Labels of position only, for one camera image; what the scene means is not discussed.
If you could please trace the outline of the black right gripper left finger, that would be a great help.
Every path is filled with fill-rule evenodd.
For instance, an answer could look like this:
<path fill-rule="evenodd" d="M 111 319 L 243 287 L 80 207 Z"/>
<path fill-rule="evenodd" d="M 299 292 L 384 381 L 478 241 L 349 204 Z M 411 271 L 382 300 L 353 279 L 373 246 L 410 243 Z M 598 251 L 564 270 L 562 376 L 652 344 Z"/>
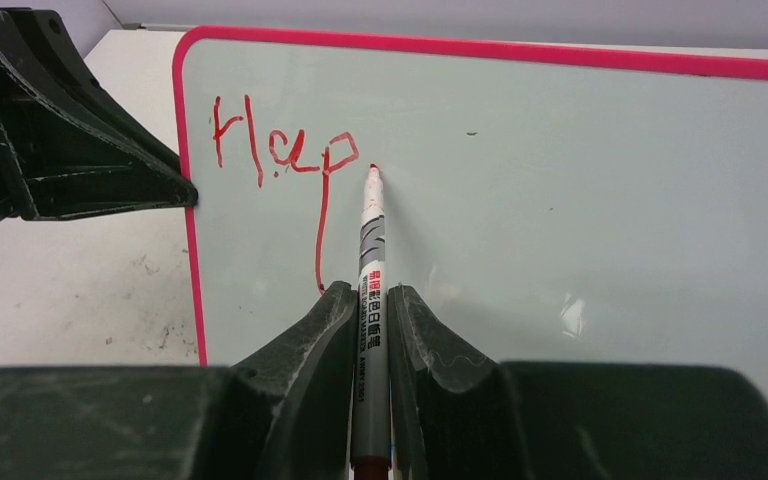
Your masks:
<path fill-rule="evenodd" d="M 248 479 L 345 479 L 357 292 L 332 283 L 311 309 L 236 363 L 235 447 Z"/>

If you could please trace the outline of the pink framed whiteboard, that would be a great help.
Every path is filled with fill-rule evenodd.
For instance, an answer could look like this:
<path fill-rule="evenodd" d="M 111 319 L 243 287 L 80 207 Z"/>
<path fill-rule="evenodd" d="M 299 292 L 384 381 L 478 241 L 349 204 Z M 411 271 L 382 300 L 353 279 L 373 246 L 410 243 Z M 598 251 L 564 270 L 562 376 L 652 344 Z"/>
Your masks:
<path fill-rule="evenodd" d="M 173 89 L 203 362 L 358 279 L 495 360 L 719 365 L 768 399 L 768 53 L 199 27 Z"/>

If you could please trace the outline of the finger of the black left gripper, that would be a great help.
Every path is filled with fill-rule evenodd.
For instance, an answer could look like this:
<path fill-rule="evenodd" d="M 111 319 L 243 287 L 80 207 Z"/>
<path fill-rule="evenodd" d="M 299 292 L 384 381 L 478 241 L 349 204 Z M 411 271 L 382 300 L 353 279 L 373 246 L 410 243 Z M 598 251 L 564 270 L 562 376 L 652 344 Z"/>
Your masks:
<path fill-rule="evenodd" d="M 178 155 L 101 86 L 58 13 L 0 8 L 0 221 L 192 207 Z"/>

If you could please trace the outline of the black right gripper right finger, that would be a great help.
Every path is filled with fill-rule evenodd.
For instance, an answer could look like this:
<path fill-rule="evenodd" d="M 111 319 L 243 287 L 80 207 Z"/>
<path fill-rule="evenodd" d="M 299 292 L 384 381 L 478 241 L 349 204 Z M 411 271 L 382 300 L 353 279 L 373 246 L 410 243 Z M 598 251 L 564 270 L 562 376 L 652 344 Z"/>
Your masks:
<path fill-rule="evenodd" d="M 391 288 L 387 301 L 395 478 L 529 478 L 497 363 L 413 287 Z"/>

